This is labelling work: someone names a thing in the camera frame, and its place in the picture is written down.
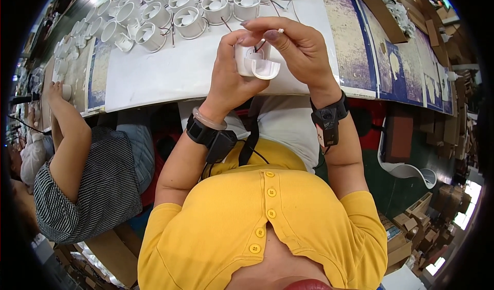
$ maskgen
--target fingernail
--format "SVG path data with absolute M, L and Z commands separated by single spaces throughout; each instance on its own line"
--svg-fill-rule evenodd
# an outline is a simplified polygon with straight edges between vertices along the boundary
M 280 38 L 280 33 L 277 30 L 268 30 L 264 33 L 264 38 L 270 42 L 274 42 Z

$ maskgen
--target worktable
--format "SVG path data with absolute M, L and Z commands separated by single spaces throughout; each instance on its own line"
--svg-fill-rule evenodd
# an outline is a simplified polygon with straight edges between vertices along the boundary
M 312 7 L 308 1 L 293 0 L 296 12 L 303 24 L 317 28 L 324 35 L 333 76 L 347 96 L 398 101 L 453 113 L 451 87 L 425 33 L 417 29 L 409 42 L 392 44 L 362 0 L 322 0 L 328 21 L 325 21 L 324 12 Z M 260 14 L 276 16 L 269 6 L 261 6 Z M 280 15 L 294 19 L 290 8 L 280 11 Z M 241 28 L 238 23 L 233 17 L 228 22 L 233 30 Z M 219 30 L 221 34 L 229 32 L 221 25 L 211 27 L 211 32 L 206 30 L 196 40 L 183 40 L 176 34 L 175 48 L 168 37 L 164 48 L 153 54 L 137 44 L 130 52 L 123 53 L 115 46 L 93 38 L 80 51 L 80 57 L 69 62 L 65 83 L 73 86 L 73 103 L 83 115 L 91 115 L 203 98 L 209 89 L 214 59 L 194 59 L 200 59 L 212 48 L 215 52 Z M 198 40 L 204 43 L 202 48 L 197 44 L 194 48 L 193 42 Z M 184 54 L 174 55 L 178 50 Z M 271 60 L 283 63 L 274 49 Z M 181 79 L 174 68 L 187 63 L 190 67 Z M 262 92 L 270 95 L 308 93 L 307 87 L 297 82 L 283 64 L 279 75 Z

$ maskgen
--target yellow shirt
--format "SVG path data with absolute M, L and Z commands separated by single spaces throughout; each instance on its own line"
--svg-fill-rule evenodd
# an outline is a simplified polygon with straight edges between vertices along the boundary
M 333 287 L 375 290 L 386 271 L 387 237 L 371 194 L 338 200 L 323 180 L 301 170 L 300 158 L 269 140 L 259 139 L 256 150 L 271 164 L 252 155 L 257 165 L 236 168 L 240 147 L 183 207 L 153 209 L 137 268 L 141 289 L 225 288 L 233 272 L 262 262 L 270 222 L 293 255 L 323 265 Z

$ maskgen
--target white pants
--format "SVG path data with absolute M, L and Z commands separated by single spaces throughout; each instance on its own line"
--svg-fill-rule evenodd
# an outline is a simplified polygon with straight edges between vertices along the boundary
M 204 100 L 185 101 L 178 103 L 182 128 L 194 107 L 199 107 Z M 259 137 L 281 143 L 297 154 L 304 162 L 307 171 L 319 161 L 319 143 L 316 127 L 312 123 L 309 96 L 256 96 L 250 106 L 249 115 L 259 113 Z M 225 118 L 227 129 L 232 130 L 238 139 L 247 138 L 240 118 L 231 111 Z

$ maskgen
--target bracelet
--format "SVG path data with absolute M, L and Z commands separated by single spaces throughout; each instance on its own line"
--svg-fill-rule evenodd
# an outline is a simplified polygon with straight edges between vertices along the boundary
M 225 130 L 227 125 L 226 121 L 223 120 L 221 124 L 215 123 L 209 120 L 207 117 L 203 116 L 201 112 L 199 112 L 199 108 L 195 107 L 192 109 L 192 115 L 195 119 L 199 120 L 204 126 L 209 127 L 214 130 Z

